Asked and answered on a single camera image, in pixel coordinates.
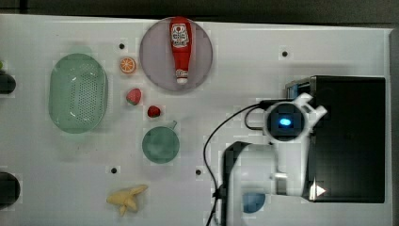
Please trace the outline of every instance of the green cup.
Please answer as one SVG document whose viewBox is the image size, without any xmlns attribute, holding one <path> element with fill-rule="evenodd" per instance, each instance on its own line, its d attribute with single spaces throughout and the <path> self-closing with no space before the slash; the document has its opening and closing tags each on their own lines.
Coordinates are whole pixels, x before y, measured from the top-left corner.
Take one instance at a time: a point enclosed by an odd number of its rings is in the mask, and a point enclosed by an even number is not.
<svg viewBox="0 0 399 226">
<path fill-rule="evenodd" d="M 142 148 L 150 161 L 163 164 L 170 162 L 179 152 L 180 142 L 174 128 L 177 122 L 171 126 L 158 126 L 152 128 L 143 138 Z"/>
</svg>

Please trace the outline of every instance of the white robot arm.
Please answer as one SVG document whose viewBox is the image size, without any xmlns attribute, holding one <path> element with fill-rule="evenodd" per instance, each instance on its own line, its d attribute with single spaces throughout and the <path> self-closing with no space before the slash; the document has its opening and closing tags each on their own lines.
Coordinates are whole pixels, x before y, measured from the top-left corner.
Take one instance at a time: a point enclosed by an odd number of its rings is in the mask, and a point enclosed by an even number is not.
<svg viewBox="0 0 399 226">
<path fill-rule="evenodd" d="M 222 198 L 222 225 L 242 225 L 245 194 L 302 196 L 309 133 L 327 113 L 322 106 L 312 108 L 308 104 L 311 98 L 303 93 L 292 102 L 279 102 L 267 108 L 263 134 L 268 137 L 268 144 L 239 142 L 240 145 L 236 143 L 230 152 L 225 152 L 224 167 L 230 169 L 223 170 L 223 177 L 228 178 L 224 179 L 227 185 L 225 200 Z"/>
</svg>

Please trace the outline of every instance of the blue light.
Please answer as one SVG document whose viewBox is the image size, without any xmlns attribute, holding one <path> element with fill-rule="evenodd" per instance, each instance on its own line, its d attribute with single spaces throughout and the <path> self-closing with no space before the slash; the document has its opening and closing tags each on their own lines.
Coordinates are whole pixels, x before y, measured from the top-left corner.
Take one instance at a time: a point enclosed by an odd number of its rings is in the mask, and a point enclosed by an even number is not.
<svg viewBox="0 0 399 226">
<path fill-rule="evenodd" d="M 279 123 L 280 123 L 281 125 L 288 126 L 288 125 L 291 124 L 291 121 L 290 121 L 290 120 L 287 120 L 287 119 L 281 119 L 281 120 L 279 120 Z"/>
</svg>

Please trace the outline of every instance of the red ketchup bottle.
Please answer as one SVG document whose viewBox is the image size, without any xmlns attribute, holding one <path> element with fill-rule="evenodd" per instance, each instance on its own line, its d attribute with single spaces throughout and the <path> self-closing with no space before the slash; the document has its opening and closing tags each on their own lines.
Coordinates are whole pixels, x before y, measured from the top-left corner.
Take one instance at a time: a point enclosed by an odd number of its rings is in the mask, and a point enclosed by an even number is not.
<svg viewBox="0 0 399 226">
<path fill-rule="evenodd" d="M 177 83 L 184 85 L 187 83 L 188 64 L 193 43 L 191 25 L 184 17 L 174 17 L 170 22 L 169 30 Z"/>
</svg>

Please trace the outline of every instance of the orange slice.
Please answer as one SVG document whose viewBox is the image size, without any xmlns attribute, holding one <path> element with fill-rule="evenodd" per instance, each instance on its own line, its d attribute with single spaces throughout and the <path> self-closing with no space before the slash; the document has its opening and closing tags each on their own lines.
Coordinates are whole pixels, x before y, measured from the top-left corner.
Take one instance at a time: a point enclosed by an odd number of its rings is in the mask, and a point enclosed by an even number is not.
<svg viewBox="0 0 399 226">
<path fill-rule="evenodd" d="M 136 69 L 136 62 L 130 57 L 125 57 L 120 60 L 120 69 L 123 73 L 132 73 Z"/>
</svg>

